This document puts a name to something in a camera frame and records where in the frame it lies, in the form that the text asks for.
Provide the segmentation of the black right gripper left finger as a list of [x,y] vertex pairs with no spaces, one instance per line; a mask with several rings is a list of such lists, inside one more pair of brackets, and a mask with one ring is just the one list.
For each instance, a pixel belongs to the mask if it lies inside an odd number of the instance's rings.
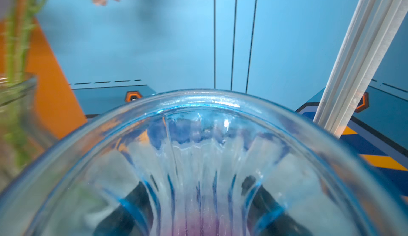
[[94,236],[148,236],[154,215],[146,187],[139,183],[119,206],[98,223]]

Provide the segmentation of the clear glass vase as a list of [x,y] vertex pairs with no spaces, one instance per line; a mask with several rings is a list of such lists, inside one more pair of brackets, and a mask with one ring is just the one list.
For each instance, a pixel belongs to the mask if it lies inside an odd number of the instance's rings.
[[57,138],[37,116],[37,77],[26,73],[21,83],[1,74],[1,190],[48,150]]

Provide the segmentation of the blue purple glass vase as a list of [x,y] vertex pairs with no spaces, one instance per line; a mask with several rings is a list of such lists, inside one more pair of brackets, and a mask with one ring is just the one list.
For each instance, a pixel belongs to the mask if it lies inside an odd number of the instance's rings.
[[399,192],[311,120],[254,96],[181,90],[72,132],[1,194],[3,236],[93,236],[142,183],[149,236],[250,236],[263,186],[312,236],[405,236]]

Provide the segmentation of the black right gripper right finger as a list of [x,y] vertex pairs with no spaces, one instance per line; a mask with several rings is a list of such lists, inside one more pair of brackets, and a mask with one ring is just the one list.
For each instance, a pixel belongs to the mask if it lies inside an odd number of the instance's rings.
[[272,195],[260,186],[250,205],[247,228],[251,236],[311,236]]

